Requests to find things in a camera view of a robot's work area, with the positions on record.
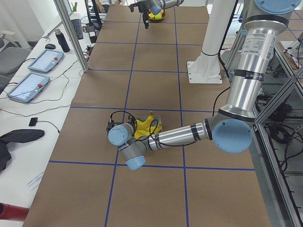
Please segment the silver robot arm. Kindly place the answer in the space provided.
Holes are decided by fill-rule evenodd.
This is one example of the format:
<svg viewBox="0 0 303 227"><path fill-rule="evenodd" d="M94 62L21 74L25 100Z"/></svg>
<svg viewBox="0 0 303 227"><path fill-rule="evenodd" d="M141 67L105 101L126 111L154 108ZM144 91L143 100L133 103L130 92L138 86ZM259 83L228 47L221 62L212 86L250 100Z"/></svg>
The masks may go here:
<svg viewBox="0 0 303 227"><path fill-rule="evenodd" d="M133 7L138 7L139 12L143 13L143 22L145 29L149 27L148 14L149 11L157 15L162 9L168 9L174 6L179 6L184 0L141 0L133 4Z"/></svg>
<svg viewBox="0 0 303 227"><path fill-rule="evenodd" d="M179 6L184 0L141 0L129 6L131 12L138 7L143 13L145 28L148 28L148 13L160 13L162 9ZM214 0L206 37L201 54L195 61L187 62L187 72L190 83L214 84L219 82L219 65L217 55L220 54L226 32L232 21L237 0ZM234 72L229 94L224 106L218 113L205 118L200 123L181 127L165 132L151 132L149 135L136 139L134 134L139 124L133 115L125 111L116 111L110 115L107 126L107 137L111 144L118 147L119 153L125 159L131 170L136 170L145 164L144 155L148 151L161 150L165 147L181 147L207 139L222 151L240 153L249 148L253 135L251 127L255 121L252 111L270 57L276 45L278 36L289 24L292 12L302 0L249 0L244 4L244 18L241 29L246 31L241 48L240 61ZM131 118L128 122L114 123L112 116L125 112Z"/></svg>

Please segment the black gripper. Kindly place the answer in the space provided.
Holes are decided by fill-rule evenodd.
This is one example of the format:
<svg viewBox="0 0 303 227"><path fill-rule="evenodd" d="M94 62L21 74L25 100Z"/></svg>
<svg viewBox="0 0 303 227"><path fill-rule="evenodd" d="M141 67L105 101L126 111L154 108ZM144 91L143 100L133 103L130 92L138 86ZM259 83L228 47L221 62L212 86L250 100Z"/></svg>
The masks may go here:
<svg viewBox="0 0 303 227"><path fill-rule="evenodd" d="M139 2L138 3L139 12L143 14L143 22L145 29L149 28L149 6L148 2Z"/></svg>

